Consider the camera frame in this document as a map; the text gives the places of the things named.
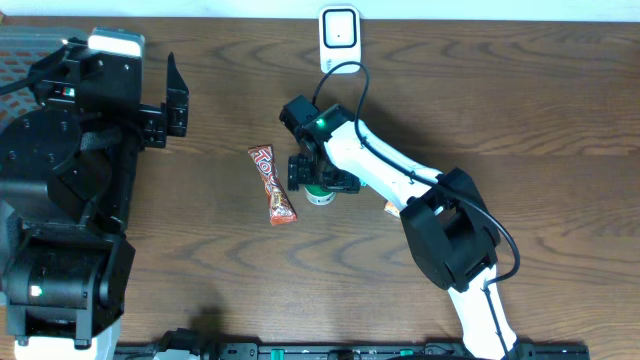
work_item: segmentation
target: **mesh panel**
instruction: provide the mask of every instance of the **mesh panel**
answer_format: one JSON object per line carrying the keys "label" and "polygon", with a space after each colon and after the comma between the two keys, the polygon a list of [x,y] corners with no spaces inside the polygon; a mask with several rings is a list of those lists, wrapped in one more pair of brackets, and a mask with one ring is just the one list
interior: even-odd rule
{"label": "mesh panel", "polygon": [[[62,39],[87,34],[73,28],[38,28],[30,26],[0,26],[0,86],[27,76],[31,64],[62,46]],[[28,89],[0,98],[0,131],[11,120],[38,108]]]}

